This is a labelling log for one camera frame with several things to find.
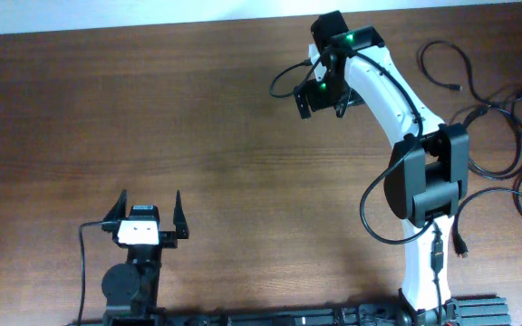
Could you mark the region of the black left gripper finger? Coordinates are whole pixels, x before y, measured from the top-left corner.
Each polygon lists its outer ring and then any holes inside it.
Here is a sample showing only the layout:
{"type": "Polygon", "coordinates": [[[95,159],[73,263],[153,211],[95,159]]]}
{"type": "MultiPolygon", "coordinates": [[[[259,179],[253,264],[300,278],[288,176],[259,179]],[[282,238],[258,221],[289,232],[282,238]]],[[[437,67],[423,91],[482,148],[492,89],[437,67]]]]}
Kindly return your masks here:
{"type": "Polygon", "coordinates": [[[176,193],[175,206],[173,211],[173,225],[175,226],[177,234],[187,234],[189,232],[189,225],[183,212],[179,190],[176,193]]]}
{"type": "Polygon", "coordinates": [[[116,203],[102,219],[103,222],[117,222],[126,217],[126,206],[128,202],[128,191],[123,189],[116,203]]]}

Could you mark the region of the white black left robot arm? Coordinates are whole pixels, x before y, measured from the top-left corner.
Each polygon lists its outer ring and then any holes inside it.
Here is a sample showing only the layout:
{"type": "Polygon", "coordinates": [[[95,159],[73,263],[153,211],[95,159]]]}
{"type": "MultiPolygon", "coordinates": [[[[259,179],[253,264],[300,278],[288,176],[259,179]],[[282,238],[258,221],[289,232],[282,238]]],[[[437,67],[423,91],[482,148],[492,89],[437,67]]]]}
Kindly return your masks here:
{"type": "Polygon", "coordinates": [[[102,220],[101,229],[127,251],[126,261],[115,264],[103,276],[101,290],[106,298],[104,325],[164,325],[166,310],[157,304],[161,256],[189,238],[180,193],[172,215],[174,229],[160,230],[160,212],[154,205],[126,209],[128,192],[123,190],[102,220]]]}

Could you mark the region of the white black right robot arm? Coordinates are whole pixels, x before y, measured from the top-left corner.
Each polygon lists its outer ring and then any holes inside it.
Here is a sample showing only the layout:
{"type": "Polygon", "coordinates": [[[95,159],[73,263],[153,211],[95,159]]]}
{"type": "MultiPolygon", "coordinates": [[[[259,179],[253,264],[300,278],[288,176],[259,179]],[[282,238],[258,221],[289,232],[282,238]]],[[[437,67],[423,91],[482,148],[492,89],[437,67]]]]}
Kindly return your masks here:
{"type": "Polygon", "coordinates": [[[352,30],[343,15],[320,15],[310,27],[311,70],[293,90],[302,118],[323,109],[342,117],[365,104],[391,145],[387,168],[373,181],[401,220],[406,271],[399,290],[400,325],[444,325],[455,303],[448,285],[448,241],[468,190],[469,134],[448,125],[399,73],[372,26],[352,30]]]}

